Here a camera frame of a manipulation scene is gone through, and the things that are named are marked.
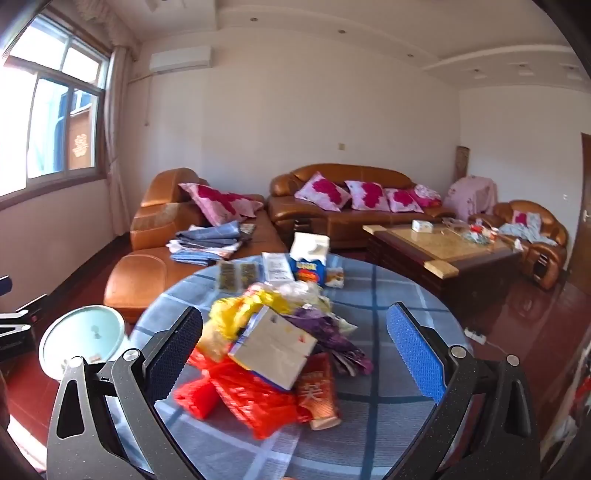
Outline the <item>brown leather chaise sofa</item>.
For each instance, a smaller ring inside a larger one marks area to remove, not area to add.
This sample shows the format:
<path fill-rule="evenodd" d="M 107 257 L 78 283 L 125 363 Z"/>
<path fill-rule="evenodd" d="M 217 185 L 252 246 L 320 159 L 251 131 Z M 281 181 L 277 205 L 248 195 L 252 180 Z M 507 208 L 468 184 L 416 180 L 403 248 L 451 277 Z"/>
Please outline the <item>brown leather chaise sofa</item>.
<path fill-rule="evenodd" d="M 177 232 L 188 230 L 191 225 L 212 227 L 197 204 L 179 187 L 180 183 L 209 186 L 186 167 L 159 173 L 145 192 L 132 220 L 131 252 L 118 261 L 107 281 L 103 303 L 117 310 L 129 325 L 134 325 L 161 293 L 204 268 L 172 261 L 166 248 Z M 263 202 L 259 195 L 245 196 Z M 250 241 L 230 259 L 287 251 L 271 224 L 264 203 L 256 218 L 238 222 L 255 224 L 256 230 Z"/>

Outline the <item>yellow plastic bag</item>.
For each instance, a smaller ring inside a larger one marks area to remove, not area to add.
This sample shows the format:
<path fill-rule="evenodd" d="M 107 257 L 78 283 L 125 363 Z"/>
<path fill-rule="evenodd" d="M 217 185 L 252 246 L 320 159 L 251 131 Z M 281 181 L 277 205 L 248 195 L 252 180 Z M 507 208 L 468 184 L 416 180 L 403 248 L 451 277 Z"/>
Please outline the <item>yellow plastic bag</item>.
<path fill-rule="evenodd" d="M 218 299 L 211 305 L 195 349 L 205 358 L 220 362 L 250 318 L 264 306 L 283 315 L 293 313 L 296 304 L 276 291 L 262 288 L 249 289 L 239 297 Z"/>

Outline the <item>white wall air conditioner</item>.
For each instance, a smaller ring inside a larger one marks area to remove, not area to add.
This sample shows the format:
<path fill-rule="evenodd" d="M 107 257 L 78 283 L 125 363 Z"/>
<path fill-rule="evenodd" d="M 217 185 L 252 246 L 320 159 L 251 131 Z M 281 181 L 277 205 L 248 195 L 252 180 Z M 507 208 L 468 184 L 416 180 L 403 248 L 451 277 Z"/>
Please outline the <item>white wall air conditioner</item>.
<path fill-rule="evenodd" d="M 211 46 L 188 47 L 153 53 L 149 61 L 152 74 L 211 68 Z"/>

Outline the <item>pink floral pillow on chaise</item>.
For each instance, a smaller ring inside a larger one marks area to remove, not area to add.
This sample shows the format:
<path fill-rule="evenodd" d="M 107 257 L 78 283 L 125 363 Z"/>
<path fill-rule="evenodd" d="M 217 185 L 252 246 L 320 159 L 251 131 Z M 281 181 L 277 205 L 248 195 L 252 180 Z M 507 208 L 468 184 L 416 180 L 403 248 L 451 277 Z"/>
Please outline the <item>pink floral pillow on chaise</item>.
<path fill-rule="evenodd" d="M 179 187 L 197 204 L 212 226 L 256 218 L 256 213 L 263 209 L 263 202 L 205 184 L 180 183 Z"/>

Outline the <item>blue Look milk carton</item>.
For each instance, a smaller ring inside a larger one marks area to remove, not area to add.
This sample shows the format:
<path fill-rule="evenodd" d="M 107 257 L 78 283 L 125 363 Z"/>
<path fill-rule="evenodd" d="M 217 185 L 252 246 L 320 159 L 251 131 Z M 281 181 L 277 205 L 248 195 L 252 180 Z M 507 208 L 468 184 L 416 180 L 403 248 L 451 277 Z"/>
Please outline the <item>blue Look milk carton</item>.
<path fill-rule="evenodd" d="M 329 236 L 295 232 L 288 257 L 294 279 L 324 287 L 328 254 Z"/>

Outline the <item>purple floral wrapper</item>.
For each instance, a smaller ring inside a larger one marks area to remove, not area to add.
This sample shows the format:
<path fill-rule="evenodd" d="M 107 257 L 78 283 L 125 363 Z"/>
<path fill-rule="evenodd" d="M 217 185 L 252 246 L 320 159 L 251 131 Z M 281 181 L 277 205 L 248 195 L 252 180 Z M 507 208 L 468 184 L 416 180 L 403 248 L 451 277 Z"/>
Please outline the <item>purple floral wrapper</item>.
<path fill-rule="evenodd" d="M 373 372 L 372 360 L 342 334 L 339 322 L 332 314 L 315 307 L 300 307 L 293 314 L 288 314 L 286 319 L 317 340 L 314 352 L 328 353 L 332 367 L 339 375 L 356 377 Z"/>

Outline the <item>red plastic bag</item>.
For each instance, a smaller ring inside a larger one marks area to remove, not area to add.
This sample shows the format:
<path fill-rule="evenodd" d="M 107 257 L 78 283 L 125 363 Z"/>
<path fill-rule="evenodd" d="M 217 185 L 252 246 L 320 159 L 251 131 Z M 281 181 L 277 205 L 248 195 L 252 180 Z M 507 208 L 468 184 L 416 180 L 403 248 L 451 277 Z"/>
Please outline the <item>red plastic bag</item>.
<path fill-rule="evenodd" d="M 215 362 L 194 349 L 187 360 L 200 377 L 173 392 L 176 403 L 198 420 L 205 420 L 224 404 L 238 421 L 249 427 L 257 440 L 293 423 L 308 423 L 311 413 L 301 407 L 297 396 L 280 391 L 228 357 Z"/>

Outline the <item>white blue milk box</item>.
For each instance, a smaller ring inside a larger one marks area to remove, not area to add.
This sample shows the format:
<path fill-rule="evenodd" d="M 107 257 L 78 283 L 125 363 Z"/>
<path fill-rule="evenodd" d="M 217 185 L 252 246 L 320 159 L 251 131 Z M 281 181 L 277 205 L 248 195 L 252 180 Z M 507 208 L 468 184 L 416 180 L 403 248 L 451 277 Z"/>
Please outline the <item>white blue milk box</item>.
<path fill-rule="evenodd" d="M 284 253 L 263 252 L 263 272 L 266 283 L 276 286 L 294 282 L 290 263 Z"/>

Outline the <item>blue white paper box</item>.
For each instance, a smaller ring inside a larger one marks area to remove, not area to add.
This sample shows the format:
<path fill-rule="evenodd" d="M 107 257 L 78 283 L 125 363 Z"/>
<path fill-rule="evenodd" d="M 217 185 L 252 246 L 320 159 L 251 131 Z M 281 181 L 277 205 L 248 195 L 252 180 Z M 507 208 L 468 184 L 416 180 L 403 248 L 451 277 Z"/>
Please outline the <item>blue white paper box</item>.
<path fill-rule="evenodd" d="M 228 357 L 277 389 L 293 388 L 317 339 L 270 307 L 249 320 Z"/>

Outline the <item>white power strip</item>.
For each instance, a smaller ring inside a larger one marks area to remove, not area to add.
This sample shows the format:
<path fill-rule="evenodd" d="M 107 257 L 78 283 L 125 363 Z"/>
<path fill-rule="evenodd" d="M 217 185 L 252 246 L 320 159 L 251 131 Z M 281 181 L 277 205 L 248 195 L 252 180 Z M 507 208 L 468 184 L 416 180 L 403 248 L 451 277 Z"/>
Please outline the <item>white power strip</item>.
<path fill-rule="evenodd" d="M 467 338 L 480 345 L 485 345 L 487 343 L 487 337 L 485 335 L 479 334 L 469 328 L 464 329 L 464 334 Z"/>

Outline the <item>folded blue plaid bedding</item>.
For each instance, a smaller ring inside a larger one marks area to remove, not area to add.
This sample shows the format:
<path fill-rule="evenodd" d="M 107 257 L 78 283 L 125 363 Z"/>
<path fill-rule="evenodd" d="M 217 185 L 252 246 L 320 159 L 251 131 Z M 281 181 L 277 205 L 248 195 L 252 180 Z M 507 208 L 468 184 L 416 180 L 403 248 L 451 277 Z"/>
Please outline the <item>folded blue plaid bedding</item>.
<path fill-rule="evenodd" d="M 219 226 L 197 227 L 177 232 L 166 248 L 177 263 L 207 266 L 231 258 L 252 238 L 255 224 L 231 221 Z"/>

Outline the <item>clear dark snack packet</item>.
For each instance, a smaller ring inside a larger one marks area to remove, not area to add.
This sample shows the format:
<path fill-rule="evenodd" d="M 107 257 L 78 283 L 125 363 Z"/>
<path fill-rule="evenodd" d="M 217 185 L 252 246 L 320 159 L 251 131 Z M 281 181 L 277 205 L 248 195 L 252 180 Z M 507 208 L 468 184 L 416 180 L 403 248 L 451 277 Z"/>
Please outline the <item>clear dark snack packet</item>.
<path fill-rule="evenodd" d="M 222 261 L 217 264 L 217 268 L 217 287 L 223 292 L 245 291 L 259 282 L 259 265 L 254 262 Z"/>

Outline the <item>red orange snack wrapper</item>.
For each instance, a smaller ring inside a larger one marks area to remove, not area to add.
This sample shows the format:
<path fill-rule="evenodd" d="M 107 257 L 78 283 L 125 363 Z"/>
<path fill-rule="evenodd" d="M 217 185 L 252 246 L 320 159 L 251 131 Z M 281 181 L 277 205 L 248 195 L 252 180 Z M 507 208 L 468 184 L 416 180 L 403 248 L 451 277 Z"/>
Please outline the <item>red orange snack wrapper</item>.
<path fill-rule="evenodd" d="M 335 378 L 328 353 L 312 355 L 295 383 L 297 407 L 312 431 L 334 428 L 341 422 Z"/>

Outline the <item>clear bag red white print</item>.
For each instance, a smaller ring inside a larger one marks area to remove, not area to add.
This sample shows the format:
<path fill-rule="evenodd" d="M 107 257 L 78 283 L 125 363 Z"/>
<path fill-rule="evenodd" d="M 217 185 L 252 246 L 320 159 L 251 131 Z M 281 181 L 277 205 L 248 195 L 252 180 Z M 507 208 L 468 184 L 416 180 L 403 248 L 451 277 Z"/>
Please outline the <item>clear bag red white print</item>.
<path fill-rule="evenodd" d="M 260 292 L 270 294 L 273 299 L 283 298 L 291 311 L 300 307 L 315 307 L 324 313 L 332 311 L 332 302 L 325 296 L 324 289 L 315 283 L 291 281 L 273 286 L 269 283 L 257 282 L 245 290 L 246 295 L 259 295 Z"/>

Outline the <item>beige right curtain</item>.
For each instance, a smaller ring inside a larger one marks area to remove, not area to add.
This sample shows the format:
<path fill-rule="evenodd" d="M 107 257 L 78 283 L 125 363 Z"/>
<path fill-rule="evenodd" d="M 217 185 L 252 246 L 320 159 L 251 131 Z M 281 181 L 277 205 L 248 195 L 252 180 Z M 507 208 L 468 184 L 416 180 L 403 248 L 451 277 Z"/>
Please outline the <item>beige right curtain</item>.
<path fill-rule="evenodd" d="M 129 231 L 130 216 L 120 170 L 120 127 L 127 87 L 129 50 L 116 46 L 112 52 L 104 96 L 104 134 L 110 218 L 116 236 Z"/>

